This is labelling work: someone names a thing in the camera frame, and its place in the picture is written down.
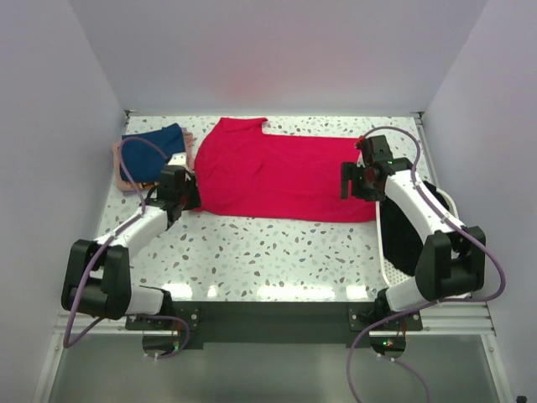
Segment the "red t shirt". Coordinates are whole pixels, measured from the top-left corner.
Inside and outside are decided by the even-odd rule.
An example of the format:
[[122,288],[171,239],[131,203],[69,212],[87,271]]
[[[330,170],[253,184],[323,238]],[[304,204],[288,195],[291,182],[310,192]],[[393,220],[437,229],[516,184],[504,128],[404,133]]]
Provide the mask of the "red t shirt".
[[353,138],[263,131],[266,118],[221,118],[195,168],[203,210],[223,216],[369,222],[375,205],[341,198],[341,165],[360,155]]

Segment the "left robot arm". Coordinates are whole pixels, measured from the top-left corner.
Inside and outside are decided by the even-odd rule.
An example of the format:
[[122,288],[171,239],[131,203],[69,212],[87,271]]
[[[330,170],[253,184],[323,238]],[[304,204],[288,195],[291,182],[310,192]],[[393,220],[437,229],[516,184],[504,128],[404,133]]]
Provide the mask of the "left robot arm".
[[122,225],[94,240],[73,243],[60,298],[62,307],[108,319],[143,315],[155,329],[174,319],[168,291],[132,285],[131,259],[169,230],[182,212],[201,206],[196,177],[181,165],[166,165],[160,182]]

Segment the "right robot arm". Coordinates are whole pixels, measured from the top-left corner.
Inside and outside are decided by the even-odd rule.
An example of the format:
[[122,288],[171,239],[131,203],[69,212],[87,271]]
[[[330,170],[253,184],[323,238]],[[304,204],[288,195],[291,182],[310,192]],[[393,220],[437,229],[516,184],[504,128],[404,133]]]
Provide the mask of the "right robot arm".
[[366,134],[357,141],[357,148],[361,152],[358,162],[341,166],[341,198],[393,202],[422,245],[414,275],[379,291],[369,319],[391,330],[403,321],[404,311],[481,290],[484,232],[467,227],[444,208],[420,179],[414,163],[394,158],[385,136]]

